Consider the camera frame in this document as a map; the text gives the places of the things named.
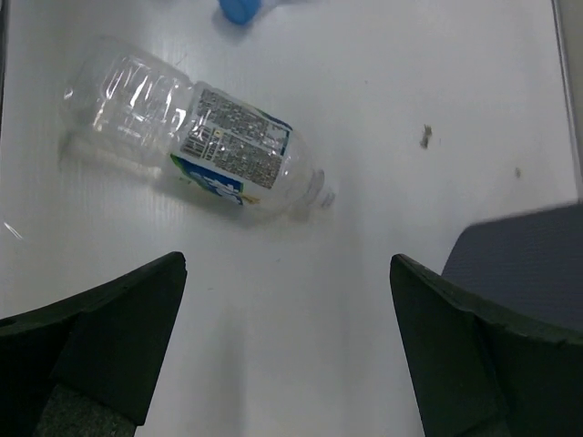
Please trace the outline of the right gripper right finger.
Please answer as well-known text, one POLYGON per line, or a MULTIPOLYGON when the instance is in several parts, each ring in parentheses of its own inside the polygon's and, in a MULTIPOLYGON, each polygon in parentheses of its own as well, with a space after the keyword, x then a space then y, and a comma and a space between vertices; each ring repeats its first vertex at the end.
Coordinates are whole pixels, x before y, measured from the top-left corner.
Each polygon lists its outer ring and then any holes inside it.
POLYGON ((582 334, 395 255, 394 309, 427 436, 579 436, 582 334))

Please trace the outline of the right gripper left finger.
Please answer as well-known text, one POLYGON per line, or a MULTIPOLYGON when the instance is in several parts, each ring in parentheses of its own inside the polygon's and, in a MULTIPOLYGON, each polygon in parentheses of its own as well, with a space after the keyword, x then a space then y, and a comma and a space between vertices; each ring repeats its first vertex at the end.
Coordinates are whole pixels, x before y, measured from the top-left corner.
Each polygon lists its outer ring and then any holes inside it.
POLYGON ((174 251, 2 319, 2 435, 135 435, 148 415, 186 278, 186 260, 174 251))

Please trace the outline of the clear bottle white blue label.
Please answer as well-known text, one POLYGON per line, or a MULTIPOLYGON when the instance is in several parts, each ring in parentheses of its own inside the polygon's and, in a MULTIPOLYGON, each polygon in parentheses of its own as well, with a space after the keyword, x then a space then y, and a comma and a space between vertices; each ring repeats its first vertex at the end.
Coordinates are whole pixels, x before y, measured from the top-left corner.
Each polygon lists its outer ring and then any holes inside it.
POLYGON ((266 213, 329 208, 336 193, 286 122, 111 36, 92 40, 61 100, 97 158, 266 213))

